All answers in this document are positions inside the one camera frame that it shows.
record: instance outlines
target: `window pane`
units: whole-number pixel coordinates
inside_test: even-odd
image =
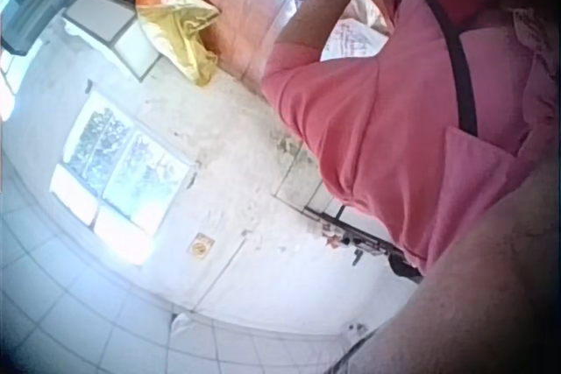
[[[146,135],[137,133],[103,198],[153,234],[187,172],[187,165]]]
[[[63,160],[83,184],[100,194],[130,131],[129,119],[92,93],[68,137]]]
[[[123,260],[142,265],[153,252],[153,240],[114,210],[102,206],[94,232]]]
[[[97,199],[82,186],[64,167],[56,166],[51,191],[86,225],[90,225],[97,212]]]

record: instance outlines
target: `black strap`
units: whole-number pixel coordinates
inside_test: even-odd
[[[446,11],[438,0],[425,0],[435,15],[446,40],[448,54],[454,74],[456,85],[456,98],[458,101],[458,125],[459,129],[477,136],[477,112],[475,110],[475,98],[473,97],[472,77],[467,64],[462,41],[459,39],[460,32],[450,21]]]

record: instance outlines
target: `window frame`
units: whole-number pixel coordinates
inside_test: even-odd
[[[165,219],[167,217],[167,214],[169,212],[169,209],[171,208],[172,203],[174,202],[175,198],[177,197],[177,194],[181,191],[181,188],[183,186],[185,186],[186,184],[189,185],[191,183],[191,180],[195,177],[195,171],[196,171],[195,163],[193,161],[189,161],[189,160],[183,158],[179,153],[176,152],[175,148],[173,148],[172,146],[169,145],[169,143],[167,141],[162,139],[160,136],[156,135],[153,131],[150,131],[138,119],[130,116],[127,112],[121,110],[120,107],[118,107],[106,95],[102,94],[98,89],[92,88],[87,94],[88,94],[89,97],[86,100],[86,102],[82,105],[82,108],[81,108],[80,112],[78,113],[78,115],[76,116],[76,118],[74,119],[74,121],[72,123],[70,131],[68,132],[68,135],[67,135],[67,140],[66,140],[66,142],[65,142],[65,144],[62,148],[62,154],[60,156],[59,161],[57,162],[57,166],[61,166],[65,171],[67,171],[75,179],[75,181],[80,184],[80,186],[82,188],[84,188],[89,194],[91,194],[96,199],[97,210],[96,210],[96,213],[94,214],[94,217],[92,218],[91,223],[86,224],[84,221],[82,221],[74,213],[74,211],[71,208],[69,208],[58,197],[58,195],[53,190],[51,190],[50,193],[57,199],[57,201],[59,201],[73,215],[74,218],[78,219],[80,221],[80,223],[85,225],[88,229],[90,229],[94,233],[95,233],[96,221],[97,221],[97,217],[99,216],[100,209],[101,209],[101,207],[106,207],[106,208],[110,209],[111,211],[116,212],[119,216],[124,218],[128,223],[130,223],[131,225],[133,225],[135,228],[139,229],[140,231],[144,232],[148,237],[154,238],[158,235],[158,232],[160,231],[160,228],[161,228],[161,224],[165,221]],[[100,193],[98,193],[93,187],[89,186],[85,182],[84,178],[81,175],[77,174],[74,169],[70,168],[68,163],[64,162],[65,151],[68,148],[68,143],[70,141],[71,135],[73,134],[75,126],[78,123],[78,121],[80,120],[80,117],[82,116],[82,112],[87,107],[88,102],[94,101],[94,100],[92,100],[92,98],[93,98],[92,95],[99,96],[102,99],[102,101],[105,102],[108,105],[109,109],[111,110],[111,112],[114,113],[114,115],[124,116],[131,123],[131,129],[125,137],[123,145],[121,146],[121,148],[120,148],[120,150],[119,150],[119,152],[118,152],[118,154],[115,158],[115,161],[111,166],[111,169],[110,169],[110,172],[109,172],[109,178],[104,183],[103,189]],[[161,217],[160,221],[158,222],[158,225],[155,228],[154,232],[146,231],[144,228],[137,225],[129,216],[125,215],[119,208],[117,208],[117,206],[113,205],[112,203],[106,201],[103,198],[103,195],[105,194],[108,186],[110,185],[111,181],[113,180],[113,178],[115,176],[115,173],[116,173],[116,170],[117,170],[119,164],[121,163],[121,161],[126,156],[126,152],[129,150],[131,142],[137,134],[140,134],[141,136],[145,136],[146,138],[150,139],[156,145],[160,146],[167,155],[171,156],[173,159],[176,159],[177,161],[179,161],[180,163],[182,163],[183,165],[185,165],[187,167],[187,172],[185,173],[185,176],[181,179],[181,182],[179,183],[179,185],[175,189],[174,193],[171,195],[171,198],[170,198],[170,201],[167,205],[166,211],[162,215],[162,217]],[[100,141],[101,137],[102,137],[102,134],[100,134],[100,137],[97,139],[96,144],[95,144],[91,154],[89,155],[89,159],[91,159],[91,157],[93,156],[94,150],[96,149],[97,145],[99,144],[99,141]]]

